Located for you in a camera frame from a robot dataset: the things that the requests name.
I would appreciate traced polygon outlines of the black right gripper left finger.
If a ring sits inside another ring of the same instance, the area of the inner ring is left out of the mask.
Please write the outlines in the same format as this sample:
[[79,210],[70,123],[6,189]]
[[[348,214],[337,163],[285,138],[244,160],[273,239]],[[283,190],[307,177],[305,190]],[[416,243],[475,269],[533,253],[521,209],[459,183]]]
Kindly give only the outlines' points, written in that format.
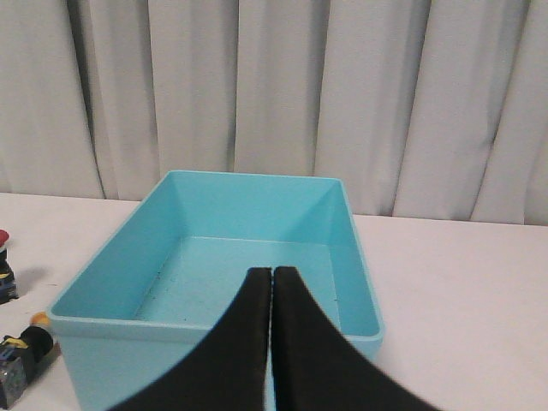
[[222,317],[167,373],[114,410],[263,410],[271,268],[253,267]]

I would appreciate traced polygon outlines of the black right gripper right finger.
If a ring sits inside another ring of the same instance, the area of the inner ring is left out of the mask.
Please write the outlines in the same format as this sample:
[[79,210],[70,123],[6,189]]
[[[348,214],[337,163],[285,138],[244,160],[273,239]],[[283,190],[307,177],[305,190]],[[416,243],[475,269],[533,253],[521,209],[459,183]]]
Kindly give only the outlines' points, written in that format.
[[290,266],[274,271],[271,360],[279,410],[433,408],[361,355]]

